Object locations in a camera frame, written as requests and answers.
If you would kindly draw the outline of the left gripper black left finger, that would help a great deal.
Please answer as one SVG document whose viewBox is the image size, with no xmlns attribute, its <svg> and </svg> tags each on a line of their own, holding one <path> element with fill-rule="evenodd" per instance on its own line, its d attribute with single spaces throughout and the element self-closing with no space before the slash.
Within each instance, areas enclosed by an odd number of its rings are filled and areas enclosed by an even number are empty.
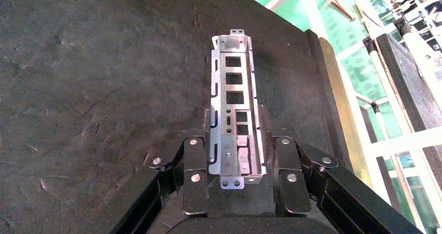
<svg viewBox="0 0 442 234">
<path fill-rule="evenodd" d="M 205 216 L 209 209 L 207 149 L 211 111 L 159 151 L 149 152 L 146 166 L 130 178 L 110 201 L 111 233 L 146 233 L 166 206 L 166 198 L 180 190 L 183 213 Z"/>
</svg>

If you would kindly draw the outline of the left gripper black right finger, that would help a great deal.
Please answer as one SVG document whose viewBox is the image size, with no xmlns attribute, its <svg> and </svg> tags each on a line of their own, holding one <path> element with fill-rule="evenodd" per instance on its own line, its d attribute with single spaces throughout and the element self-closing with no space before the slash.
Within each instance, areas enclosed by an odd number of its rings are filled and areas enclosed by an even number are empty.
<svg viewBox="0 0 442 234">
<path fill-rule="evenodd" d="M 327 153 L 273 125 L 258 106 L 274 153 L 276 212 L 307 233 L 419 233 L 419 229 Z"/>
</svg>

